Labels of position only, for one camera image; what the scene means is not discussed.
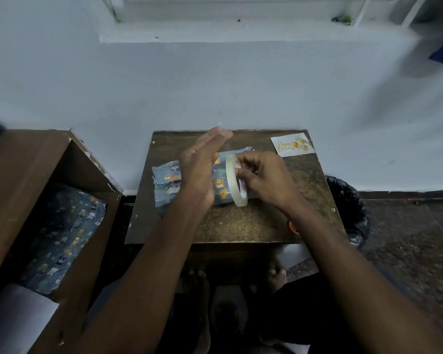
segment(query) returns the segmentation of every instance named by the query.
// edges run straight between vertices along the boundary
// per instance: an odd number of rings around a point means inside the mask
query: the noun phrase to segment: white wall
[[[105,45],[79,0],[0,0],[0,121],[71,127],[127,191],[153,130],[219,122],[305,127],[359,190],[443,189],[442,42]]]

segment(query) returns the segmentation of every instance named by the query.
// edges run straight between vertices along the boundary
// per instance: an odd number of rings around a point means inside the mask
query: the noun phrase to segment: tape roll core
[[[235,154],[226,157],[226,179],[230,188],[231,196],[238,207],[246,206],[248,203],[248,190],[243,180],[236,178],[236,168],[241,168]]]

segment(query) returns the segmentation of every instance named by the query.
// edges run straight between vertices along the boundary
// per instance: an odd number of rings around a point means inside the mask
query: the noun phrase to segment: person's left arm
[[[195,232],[213,204],[213,162],[218,149],[231,136],[231,131],[213,128],[180,155],[181,190],[112,296],[83,333],[78,353],[156,350]]]

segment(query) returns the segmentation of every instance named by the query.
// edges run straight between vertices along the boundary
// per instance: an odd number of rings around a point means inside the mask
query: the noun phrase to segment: speckled tile floor
[[[141,248],[124,245],[132,207],[124,200],[107,245],[96,293],[126,271]],[[366,200],[371,232],[361,252],[374,265],[385,269],[408,293],[412,302],[443,330],[443,201]],[[309,259],[288,270],[296,280],[316,273]],[[247,353],[274,353],[252,348]]]

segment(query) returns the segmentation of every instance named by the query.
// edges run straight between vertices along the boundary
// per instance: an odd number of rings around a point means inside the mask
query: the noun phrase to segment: foot
[[[207,354],[210,349],[210,331],[208,324],[208,301],[210,299],[210,285],[207,275],[203,271],[190,271],[182,283],[186,296],[194,298],[199,308],[200,338],[194,354]]]
[[[287,273],[285,269],[276,271],[275,269],[270,269],[266,274],[266,284],[270,295],[274,295],[283,285],[287,283]],[[259,332],[259,340],[266,346],[272,346],[274,344],[282,343],[281,340],[269,336],[267,333],[263,333],[261,330]]]

